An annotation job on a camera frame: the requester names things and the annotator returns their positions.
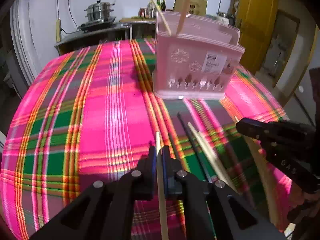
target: metal container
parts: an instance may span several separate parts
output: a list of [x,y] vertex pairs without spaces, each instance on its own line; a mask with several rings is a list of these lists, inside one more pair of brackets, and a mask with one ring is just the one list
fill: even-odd
[[110,18],[110,13],[113,11],[111,6],[115,5],[114,3],[101,2],[101,0],[97,0],[97,3],[89,5],[85,11],[87,11],[87,18],[89,22],[100,20],[100,19],[108,19]]
[[229,25],[228,14],[225,12],[217,12],[216,21],[221,22],[224,25]]

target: pink plastic basket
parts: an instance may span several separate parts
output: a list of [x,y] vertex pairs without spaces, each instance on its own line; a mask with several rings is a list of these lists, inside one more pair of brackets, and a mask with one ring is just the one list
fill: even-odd
[[[164,12],[164,16],[172,33],[176,33],[180,13]],[[244,53],[238,29],[187,14],[182,31],[170,36],[157,14],[156,33],[153,91],[158,97],[213,100],[224,97]]]

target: green bottle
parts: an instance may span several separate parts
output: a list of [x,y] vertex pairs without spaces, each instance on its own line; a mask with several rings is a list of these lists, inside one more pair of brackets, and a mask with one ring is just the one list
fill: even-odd
[[165,11],[165,0],[162,0],[161,10],[162,10],[162,11]]

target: pink plaid tablecloth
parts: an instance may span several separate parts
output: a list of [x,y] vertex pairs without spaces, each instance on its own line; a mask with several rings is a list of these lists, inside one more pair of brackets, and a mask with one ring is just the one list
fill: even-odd
[[[203,179],[178,111],[205,134],[238,192],[268,216],[264,185],[234,116],[286,119],[281,106],[242,67],[223,100],[157,98],[154,46],[133,40],[83,48],[52,60],[36,78],[12,120],[1,164],[4,216],[18,239],[28,239],[95,180],[118,180],[134,168],[156,131],[162,144],[170,145],[167,134],[173,135],[183,167]],[[276,226],[284,229],[291,181],[268,163],[266,169],[277,182]],[[183,239],[182,204],[167,202],[167,215],[171,239]],[[160,239],[159,232],[157,199],[136,202],[133,239]]]

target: wooden stick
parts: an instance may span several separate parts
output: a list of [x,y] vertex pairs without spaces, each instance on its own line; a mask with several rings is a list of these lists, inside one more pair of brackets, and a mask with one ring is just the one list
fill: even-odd
[[236,191],[236,187],[233,185],[226,169],[223,167],[221,161],[219,160],[217,154],[213,151],[213,149],[210,147],[207,140],[204,138],[201,132],[197,133],[196,129],[193,127],[193,125],[188,122],[188,126],[197,139],[199,145],[201,146],[205,156],[207,157],[211,167],[213,170],[217,173],[217,176],[219,179],[223,180],[225,183],[229,185],[234,191]]
[[160,213],[160,227],[162,240],[169,240],[168,223],[167,223],[167,207],[165,205],[164,185],[163,185],[163,168],[161,156],[160,133],[156,132],[156,151],[157,151],[157,184],[158,184],[158,200]]
[[153,4],[155,5],[155,7],[157,8],[157,10],[158,10],[158,12],[159,12],[159,14],[160,14],[160,16],[161,16],[161,18],[162,18],[162,20],[163,20],[163,23],[164,23],[165,28],[167,29],[167,32],[168,32],[169,35],[171,36],[171,35],[172,35],[172,32],[171,32],[171,30],[170,30],[170,27],[169,27],[169,25],[168,25],[168,23],[167,23],[167,20],[165,19],[165,17],[164,17],[164,15],[163,15],[163,13],[162,13],[159,5],[157,4],[156,0],[151,0],[151,1],[153,2]]
[[[239,122],[239,119],[236,116],[235,119],[236,122]],[[266,162],[263,156],[259,153],[260,147],[252,138],[247,136],[243,136],[243,138],[249,147],[254,163],[256,164],[258,173],[260,175],[263,189],[266,194],[270,222],[277,226],[280,222],[280,215],[276,204],[277,196],[274,193],[274,189],[276,188],[276,180],[266,167]]]
[[181,12],[181,15],[180,15],[176,34],[182,31],[184,20],[186,19],[186,13],[189,11],[189,9],[190,9],[190,0],[184,0],[183,11]]

